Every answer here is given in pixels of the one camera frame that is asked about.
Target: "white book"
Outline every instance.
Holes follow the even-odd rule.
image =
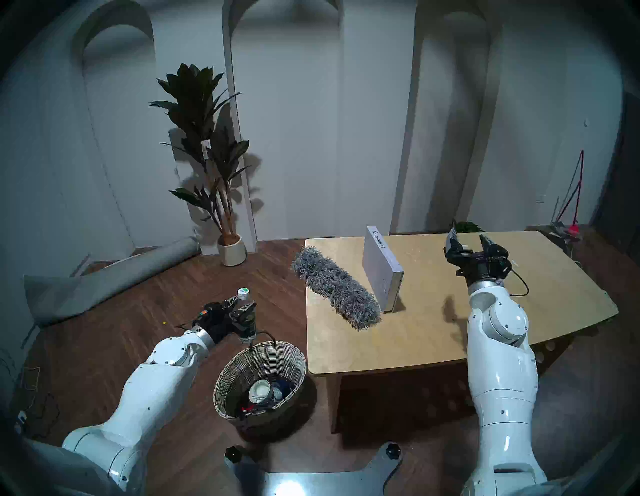
[[[380,310],[390,312],[394,309],[400,283],[404,276],[402,265],[396,260],[376,226],[367,226],[364,237],[362,267],[376,295]]]

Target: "small table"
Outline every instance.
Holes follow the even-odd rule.
[[[513,268],[530,293],[517,300],[527,312],[529,342],[539,343],[576,332],[618,313],[601,290],[563,251],[535,231],[490,232],[505,247]],[[459,234],[460,242],[480,251],[477,233]],[[470,313],[467,286],[443,253],[446,234],[385,236],[404,267],[396,308],[377,325],[357,331],[331,307],[328,299],[307,288],[307,360],[314,375],[325,376],[331,431],[337,429],[340,383],[345,374],[424,367],[466,359],[466,323]],[[362,268],[363,237],[307,239],[348,271],[366,289]],[[525,292],[509,275],[510,293]]]

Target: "microfiber duster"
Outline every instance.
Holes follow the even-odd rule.
[[[380,322],[380,307],[373,295],[344,269],[307,246],[296,255],[291,269],[315,293],[329,298],[331,306],[360,330]]]

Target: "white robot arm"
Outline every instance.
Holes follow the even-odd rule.
[[[255,337],[255,303],[236,297],[205,306],[193,327],[159,342],[129,376],[118,408],[98,426],[71,432],[62,448],[29,442],[34,460],[63,488],[94,495],[144,494],[147,453],[180,410],[200,362],[230,333]]]
[[[71,432],[62,448],[98,464],[123,492],[143,493],[148,450],[180,410],[200,361],[213,346],[199,326],[163,339],[127,379],[111,418]]]
[[[544,483],[531,449],[531,415],[538,371],[527,332],[529,320],[502,281],[509,253],[481,236],[483,251],[464,250],[455,229],[447,237],[447,261],[467,280],[469,389],[480,420],[478,464],[462,494],[504,495]]]

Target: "metal plate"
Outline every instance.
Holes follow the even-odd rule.
[[[274,474],[262,471],[236,448],[227,449],[225,456],[246,496],[382,496],[385,483],[401,461],[399,446],[391,442],[383,444],[369,464],[355,472]]]

